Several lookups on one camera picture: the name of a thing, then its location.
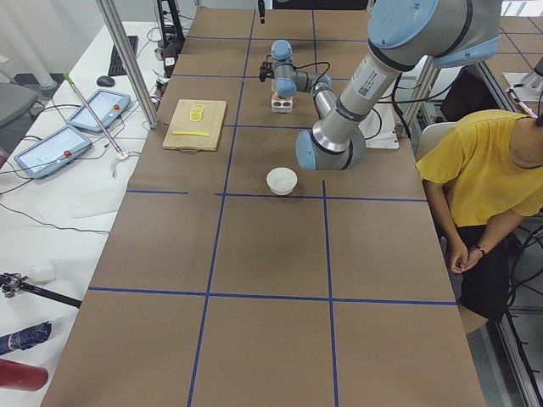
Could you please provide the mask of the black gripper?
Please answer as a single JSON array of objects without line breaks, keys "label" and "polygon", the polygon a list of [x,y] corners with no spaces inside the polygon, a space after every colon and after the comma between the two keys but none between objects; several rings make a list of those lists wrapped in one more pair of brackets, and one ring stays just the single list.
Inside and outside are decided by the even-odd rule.
[{"label": "black gripper", "polygon": [[273,80],[275,78],[273,63],[269,61],[263,61],[260,65],[259,80],[265,82],[267,79]]}]

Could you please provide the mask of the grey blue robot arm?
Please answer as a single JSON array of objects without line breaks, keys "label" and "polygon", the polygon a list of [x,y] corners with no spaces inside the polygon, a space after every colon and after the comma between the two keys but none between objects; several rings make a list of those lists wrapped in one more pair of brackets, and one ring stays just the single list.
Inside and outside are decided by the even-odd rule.
[{"label": "grey blue robot arm", "polygon": [[271,62],[261,73],[275,81],[280,98],[307,92],[318,121],[296,139],[296,158],[304,170],[346,170],[361,162],[366,141],[359,124],[403,72],[430,57],[434,68],[484,61],[498,48],[499,1],[379,1],[367,25],[368,51],[340,95],[325,74],[294,66],[286,40],[271,46]]}]

